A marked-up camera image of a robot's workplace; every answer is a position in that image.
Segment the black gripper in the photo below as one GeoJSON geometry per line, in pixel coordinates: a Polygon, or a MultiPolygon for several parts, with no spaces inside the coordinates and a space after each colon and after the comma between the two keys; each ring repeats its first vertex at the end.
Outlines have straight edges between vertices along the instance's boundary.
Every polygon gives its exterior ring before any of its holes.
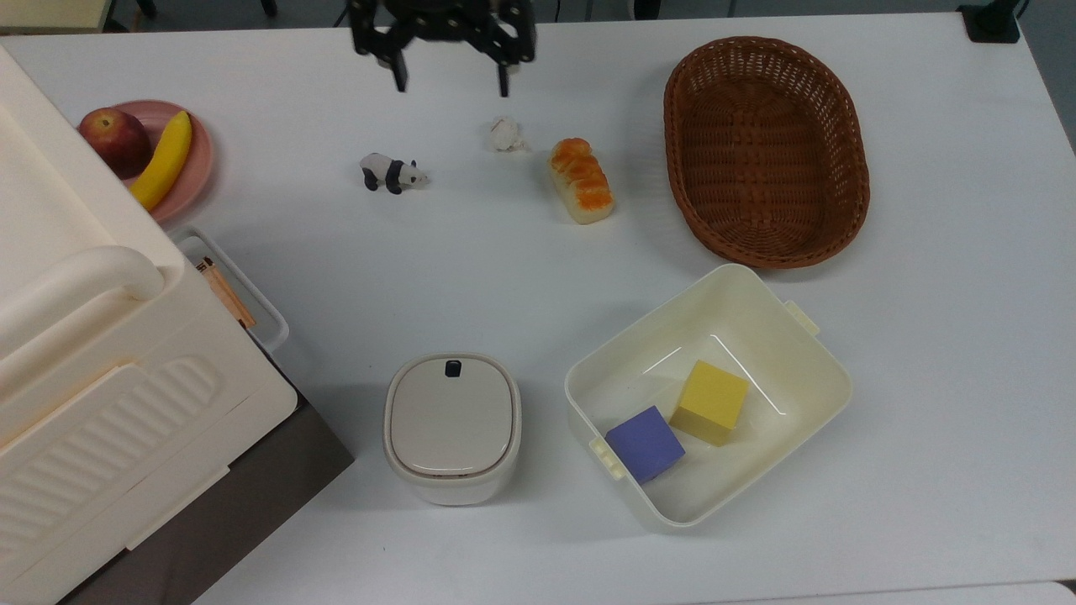
{"type": "Polygon", "coordinates": [[[497,66],[498,92],[509,96],[509,69],[535,59],[534,13],[501,13],[499,1],[379,1],[393,17],[387,31],[374,17],[351,17],[354,51],[388,67],[397,92],[407,92],[404,47],[417,37],[434,41],[469,39],[497,66]]]}

